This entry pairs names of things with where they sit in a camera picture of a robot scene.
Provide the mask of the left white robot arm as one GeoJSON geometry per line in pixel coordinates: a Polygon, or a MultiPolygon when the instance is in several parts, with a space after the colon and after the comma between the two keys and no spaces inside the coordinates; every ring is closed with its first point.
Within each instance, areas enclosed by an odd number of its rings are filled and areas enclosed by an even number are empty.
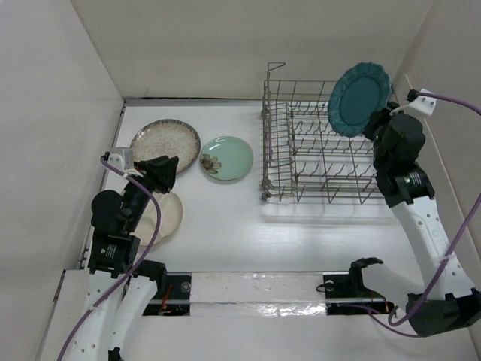
{"type": "Polygon", "coordinates": [[[167,292],[165,264],[138,253],[134,231],[147,205],[156,209],[153,238],[159,234],[162,211],[156,193],[166,194],[176,180],[178,157],[160,156],[115,166],[113,151],[101,164],[128,181],[122,193],[103,190],[92,200],[93,227],[86,301],[58,355],[60,360],[121,360],[151,301],[167,292]]]}

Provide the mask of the cream lobed plate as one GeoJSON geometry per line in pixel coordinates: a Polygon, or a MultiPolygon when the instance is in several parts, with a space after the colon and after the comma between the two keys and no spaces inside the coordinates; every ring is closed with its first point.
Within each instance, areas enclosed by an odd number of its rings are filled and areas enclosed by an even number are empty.
{"type": "MultiPolygon", "coordinates": [[[[156,240],[153,242],[154,244],[158,244],[163,238],[177,231],[183,219],[183,204],[180,197],[174,192],[166,194],[155,193],[154,196],[161,209],[160,228],[156,240]]],[[[141,240],[141,247],[146,247],[150,243],[156,222],[156,208],[153,202],[149,200],[134,231],[134,235],[141,240]]]]}

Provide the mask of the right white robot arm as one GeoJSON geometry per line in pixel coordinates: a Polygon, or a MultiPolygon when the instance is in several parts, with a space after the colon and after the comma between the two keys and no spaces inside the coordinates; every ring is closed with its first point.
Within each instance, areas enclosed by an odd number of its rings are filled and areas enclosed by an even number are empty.
{"type": "Polygon", "coordinates": [[[349,291],[384,296],[405,311],[405,321],[421,337],[472,326],[480,319],[480,292],[454,253],[434,188],[416,162],[425,144],[421,122],[384,108],[371,114],[363,134],[373,142],[377,186],[409,240],[423,283],[416,285],[370,257],[352,262],[349,291]]]}

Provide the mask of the teal scalloped plate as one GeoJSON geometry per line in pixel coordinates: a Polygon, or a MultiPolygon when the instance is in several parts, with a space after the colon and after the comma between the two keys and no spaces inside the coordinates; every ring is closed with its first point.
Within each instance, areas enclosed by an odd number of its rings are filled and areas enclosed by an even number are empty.
{"type": "Polygon", "coordinates": [[[337,81],[328,100],[328,121],[337,134],[363,133],[373,112],[384,108],[392,94],[389,75],[374,62],[360,62],[337,81]]]}

